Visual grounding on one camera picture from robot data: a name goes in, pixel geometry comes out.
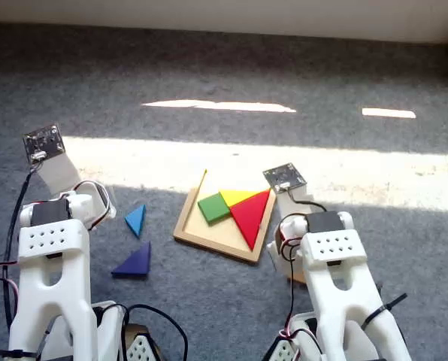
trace tangram puzzle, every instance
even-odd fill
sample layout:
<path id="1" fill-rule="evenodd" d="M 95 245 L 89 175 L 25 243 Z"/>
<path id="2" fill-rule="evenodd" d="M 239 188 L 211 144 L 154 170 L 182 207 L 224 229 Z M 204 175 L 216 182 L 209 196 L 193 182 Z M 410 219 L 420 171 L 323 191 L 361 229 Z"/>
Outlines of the tangram puzzle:
<path id="1" fill-rule="evenodd" d="M 258 169 L 216 167 L 191 188 L 174 238 L 258 262 L 276 201 Z"/>
<path id="2" fill-rule="evenodd" d="M 220 190 L 198 201 L 198 206 L 209 226 L 232 217 L 249 248 L 253 250 L 269 192 L 269 190 L 262 192 Z"/>

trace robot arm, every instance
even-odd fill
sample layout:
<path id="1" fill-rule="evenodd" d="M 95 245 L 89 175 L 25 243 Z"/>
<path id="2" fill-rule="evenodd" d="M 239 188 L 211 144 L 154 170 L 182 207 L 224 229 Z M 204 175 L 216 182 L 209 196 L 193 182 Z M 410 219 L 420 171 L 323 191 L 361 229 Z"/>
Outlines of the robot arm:
<path id="1" fill-rule="evenodd" d="M 107 190 L 93 181 L 24 207 L 18 252 L 20 294 L 9 350 L 37 353 L 46 328 L 55 320 L 42 359 L 69 354 L 82 361 L 117 358 L 123 312 L 110 309 L 98 327 L 89 274 L 88 230 L 112 215 L 112 209 Z"/>
<path id="2" fill-rule="evenodd" d="M 294 279 L 305 281 L 314 308 L 314 312 L 296 314 L 283 330 L 282 336 L 298 351 L 296 359 L 411 360 L 395 318 L 383 307 L 349 213 L 311 214 L 301 206 L 283 218 L 274 234 L 268 245 L 274 264 L 291 277 L 291 262 L 286 259 L 291 247 L 295 248 L 293 273 L 301 277 Z M 369 320 L 377 310 L 381 311 Z M 309 332 L 310 320 L 317 323 L 313 332 Z"/>

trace gray carpet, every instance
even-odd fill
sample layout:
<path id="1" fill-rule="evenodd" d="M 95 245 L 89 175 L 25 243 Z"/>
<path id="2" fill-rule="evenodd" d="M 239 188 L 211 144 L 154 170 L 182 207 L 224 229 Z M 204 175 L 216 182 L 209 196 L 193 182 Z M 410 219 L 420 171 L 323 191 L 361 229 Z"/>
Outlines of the gray carpet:
<path id="1" fill-rule="evenodd" d="M 278 103 L 296 113 L 139 107 L 171 99 Z M 411 109 L 416 119 L 363 119 L 363 107 Z M 427 166 L 434 171 L 416 171 L 411 178 L 432 184 L 415 202 L 390 204 L 379 197 L 357 202 L 357 191 L 344 188 L 339 201 L 327 204 L 353 214 L 374 277 L 384 281 L 385 299 L 408 292 L 394 314 L 412 357 L 448 360 L 448 48 L 0 26 L 0 259 L 26 172 L 20 135 L 53 122 L 69 137 L 241 144 L 272 151 L 306 147 L 384 157 L 398 152 L 403 159 L 432 154 Z M 301 171 L 310 184 L 325 189 L 332 180 L 309 178 L 322 166 L 311 160 Z M 346 174 L 355 166 L 344 162 L 336 172 Z M 390 169 L 393 181 L 387 187 L 403 185 Z M 260 359 L 289 307 L 289 285 L 268 255 L 263 252 L 259 264 L 251 266 L 178 244 L 171 233 L 185 194 L 125 184 L 114 186 L 120 219 L 92 234 L 92 300 L 143 302 L 168 312 L 189 336 L 189 359 Z M 413 189 L 412 182 L 407 189 Z M 428 192 L 433 203 L 420 204 Z M 326 200 L 328 193 L 314 194 Z M 47 196 L 41 180 L 32 180 L 26 199 Z M 149 210 L 143 237 L 153 243 L 151 273 L 145 281 L 113 280 L 110 270 L 139 245 L 122 216 L 142 202 Z M 278 217 L 274 212 L 273 224 Z M 1 299 L 0 284 L 0 347 L 5 347 Z M 305 288 L 298 287 L 296 310 L 310 308 Z M 182 341 L 165 320 L 145 313 L 136 320 L 150 327 L 168 359 L 180 359 Z"/>

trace dark blue triangle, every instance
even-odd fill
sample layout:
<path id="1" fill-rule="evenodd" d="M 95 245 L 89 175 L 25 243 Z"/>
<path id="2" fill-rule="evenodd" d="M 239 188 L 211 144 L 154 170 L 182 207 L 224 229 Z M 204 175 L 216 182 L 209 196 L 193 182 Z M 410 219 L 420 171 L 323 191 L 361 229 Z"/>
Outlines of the dark blue triangle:
<path id="1" fill-rule="evenodd" d="M 144 224 L 144 218 L 146 215 L 146 206 L 142 205 L 139 208 L 134 209 L 126 216 L 127 226 L 134 232 L 135 236 L 139 238 L 141 235 L 142 225 Z"/>
<path id="2" fill-rule="evenodd" d="M 144 242 L 126 261 L 112 271 L 112 275 L 144 276 L 149 273 L 150 242 Z"/>

